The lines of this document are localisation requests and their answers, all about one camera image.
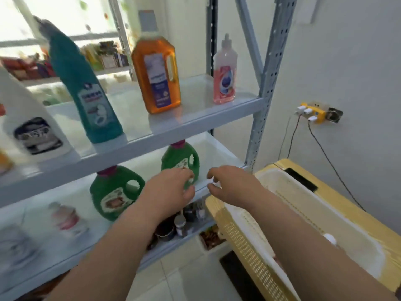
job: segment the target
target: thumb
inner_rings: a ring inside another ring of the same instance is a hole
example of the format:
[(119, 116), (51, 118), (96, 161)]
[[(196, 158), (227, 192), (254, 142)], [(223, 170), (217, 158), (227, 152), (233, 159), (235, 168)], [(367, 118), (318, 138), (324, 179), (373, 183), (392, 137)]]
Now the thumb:
[(223, 192), (222, 188), (219, 188), (219, 187), (215, 186), (212, 183), (207, 184), (207, 187), (208, 187), (211, 195), (217, 197), (218, 199), (222, 199), (223, 198), (224, 192)]
[(185, 202), (187, 203), (190, 200), (192, 200), (194, 196), (195, 196), (195, 186), (192, 185), (187, 190), (184, 191), (183, 197)]

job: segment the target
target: hand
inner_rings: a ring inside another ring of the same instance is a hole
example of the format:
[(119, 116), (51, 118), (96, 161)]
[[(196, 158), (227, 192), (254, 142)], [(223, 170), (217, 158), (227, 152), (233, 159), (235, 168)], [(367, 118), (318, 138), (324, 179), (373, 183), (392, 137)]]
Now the hand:
[(152, 177), (136, 202), (128, 209), (142, 209), (157, 226), (164, 219), (184, 208), (195, 196), (195, 187), (184, 191), (184, 184), (194, 177), (190, 169), (172, 168)]
[(263, 197), (265, 189), (258, 179), (251, 173), (234, 166), (220, 166), (211, 168), (207, 178), (213, 177), (214, 182), (220, 182), (221, 188), (208, 184), (210, 193), (230, 205), (249, 210), (253, 202)]

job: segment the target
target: left hand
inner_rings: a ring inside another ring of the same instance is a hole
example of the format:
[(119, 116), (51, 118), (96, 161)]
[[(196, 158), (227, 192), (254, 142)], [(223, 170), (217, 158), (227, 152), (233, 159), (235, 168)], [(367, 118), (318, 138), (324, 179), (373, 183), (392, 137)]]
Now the left hand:
[(194, 177), (190, 169), (172, 168), (152, 177), (143, 188), (136, 202), (127, 208), (143, 210), (157, 226), (164, 219), (184, 208), (195, 196), (195, 187), (184, 190), (184, 184)]

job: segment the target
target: forearm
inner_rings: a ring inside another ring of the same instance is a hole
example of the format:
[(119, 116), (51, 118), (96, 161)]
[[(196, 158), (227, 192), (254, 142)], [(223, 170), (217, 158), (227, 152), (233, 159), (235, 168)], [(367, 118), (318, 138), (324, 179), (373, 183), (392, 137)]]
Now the forearm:
[(396, 300), (273, 193), (260, 194), (248, 211), (302, 300)]
[(125, 301), (156, 224), (131, 205), (48, 301)]

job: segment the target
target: yellow basket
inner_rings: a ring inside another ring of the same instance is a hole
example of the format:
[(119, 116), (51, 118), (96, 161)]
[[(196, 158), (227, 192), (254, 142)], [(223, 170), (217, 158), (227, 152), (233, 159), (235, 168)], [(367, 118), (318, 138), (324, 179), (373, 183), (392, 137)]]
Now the yellow basket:
[[(326, 203), (326, 206), (334, 208), (337, 212), (341, 214), (341, 217), (345, 217), (348, 220), (353, 221), (356, 223), (360, 228), (362, 228), (364, 237), (361, 237), (362, 240), (358, 245), (348, 245), (348, 252), (347, 253), (352, 253), (355, 252), (356, 250), (359, 251), (359, 257), (364, 258), (364, 255), (368, 256), (369, 259), (372, 259), (372, 251), (375, 251), (375, 248), (379, 246), (380, 250), (383, 250), (381, 255), (383, 256), (382, 261), (380, 261), (380, 255), (378, 253), (374, 253), (377, 255), (376, 257), (374, 256), (373, 258), (377, 259), (379, 264), (375, 265), (374, 267), (377, 268), (379, 266), (380, 268), (380, 273), (374, 274), (378, 280), (383, 283), (386, 287), (391, 289), (392, 291), (395, 291), (399, 284), (401, 283), (401, 237), (397, 235), (396, 233), (392, 232), (390, 229), (385, 227), (383, 224), (375, 220), (373, 217), (371, 217), (369, 214), (363, 212), (359, 208), (357, 208), (355, 205), (353, 205), (351, 202), (349, 202), (346, 198), (335, 192), (333, 189), (325, 185), (324, 183), (320, 182), (318, 179), (313, 177), (311, 174), (309, 174), (307, 171), (303, 170), (301, 167), (297, 166), (296, 164), (290, 162), (289, 160), (282, 160), (276, 163), (276, 165), (270, 165), (263, 170), (259, 171), (256, 173), (256, 176), (260, 176), (261, 174), (266, 173), (266, 171), (270, 169), (286, 169), (286, 168), (292, 168), (295, 171), (297, 171), (300, 175), (303, 177), (307, 178), (309, 181), (314, 183), (318, 187), (318, 191), (315, 192), (316, 196), (318, 196), (320, 199), (323, 199), (323, 202)], [(282, 199), (286, 199), (286, 197), (291, 197), (290, 194), (285, 194), (285, 195), (280, 195), (279, 196)], [(309, 210), (308, 213), (303, 214), (302, 211), (305, 209), (305, 207), (302, 207), (302, 202), (300, 203), (288, 203), (290, 204), (290, 207), (294, 210), (296, 210), (299, 214), (301, 214), (306, 221), (308, 221), (311, 225), (313, 225), (317, 230), (319, 230), (321, 233), (328, 232), (331, 233), (330, 230), (332, 227), (324, 227), (324, 222), (322, 222), (321, 219), (318, 217), (316, 218), (316, 213), (314, 213), (314, 216), (311, 217), (313, 221), (308, 218), (306, 215), (311, 215), (311, 211)], [(273, 251), (268, 245), (263, 233), (261, 233), (260, 228), (255, 226), (253, 224), (254, 220), (253, 218), (248, 215), (248, 213), (243, 213), (240, 215), (242, 217), (242, 220), (245, 220), (248, 222), (248, 226), (253, 227), (253, 232), (249, 232), (247, 230), (242, 230), (244, 229), (244, 224), (241, 224), (241, 219), (236, 216), (235, 213), (233, 213), (233, 210), (229, 207), (229, 210), (224, 206), (224, 203), (219, 201), (218, 199), (214, 197), (209, 197), (206, 200), (206, 205), (215, 218), (221, 232), (224, 234), (225, 238), (231, 243), (233, 250), (235, 251), (236, 255), (240, 259), (241, 263), (255, 282), (256, 286), (264, 296), (266, 300), (273, 300), (273, 301), (278, 301), (278, 300), (296, 300), (297, 298), (294, 296), (296, 295), (295, 291), (293, 290), (291, 284), (290, 288), (288, 288), (288, 282), (282, 280), (283, 276), (282, 274), (279, 273), (280, 277), (276, 273), (275, 269), (272, 268), (272, 264), (266, 264), (266, 256), (262, 254), (261, 256), (261, 248), (256, 249), (254, 245), (255, 239), (257, 240), (259, 238), (259, 243), (264, 243), (263, 247), (266, 248), (267, 252), (273, 256)], [(339, 227), (337, 230), (343, 230), (343, 232), (349, 230), (349, 226), (356, 227), (352, 223), (350, 224), (348, 221), (348, 224), (345, 224), (344, 222), (341, 222), (339, 226), (334, 226), (334, 227)], [(349, 239), (347, 235), (342, 235), (341, 231), (340, 233), (336, 232), (334, 236), (338, 235), (341, 236), (343, 241), (341, 241), (341, 238), (339, 240), (340, 245), (341, 244), (349, 244)], [(362, 253), (363, 255), (360, 255), (360, 250), (362, 248), (362, 251), (364, 251), (364, 243), (369, 242), (370, 245), (370, 251), (367, 251), (366, 253)], [(368, 269), (371, 267), (370, 265), (363, 266), (365, 269)]]

